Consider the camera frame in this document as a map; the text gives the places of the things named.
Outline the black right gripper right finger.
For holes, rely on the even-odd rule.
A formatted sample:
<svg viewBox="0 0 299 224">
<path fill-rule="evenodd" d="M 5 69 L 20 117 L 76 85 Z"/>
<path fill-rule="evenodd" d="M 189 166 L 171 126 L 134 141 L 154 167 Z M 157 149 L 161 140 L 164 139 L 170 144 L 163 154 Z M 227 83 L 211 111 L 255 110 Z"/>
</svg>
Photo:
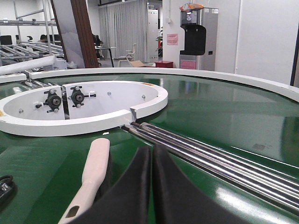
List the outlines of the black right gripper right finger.
<svg viewBox="0 0 299 224">
<path fill-rule="evenodd" d="M 163 145 L 153 148 L 153 197 L 158 224 L 243 224 L 199 190 Z"/>
</svg>

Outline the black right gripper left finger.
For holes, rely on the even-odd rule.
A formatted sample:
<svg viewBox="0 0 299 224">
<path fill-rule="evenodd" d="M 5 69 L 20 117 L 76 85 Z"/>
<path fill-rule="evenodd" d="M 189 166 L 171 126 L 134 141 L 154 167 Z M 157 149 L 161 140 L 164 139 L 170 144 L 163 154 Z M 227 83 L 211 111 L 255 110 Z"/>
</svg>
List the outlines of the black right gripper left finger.
<svg viewBox="0 0 299 224">
<path fill-rule="evenodd" d="M 138 147 L 115 185 L 72 224 L 146 224 L 150 200 L 151 150 Z"/>
</svg>

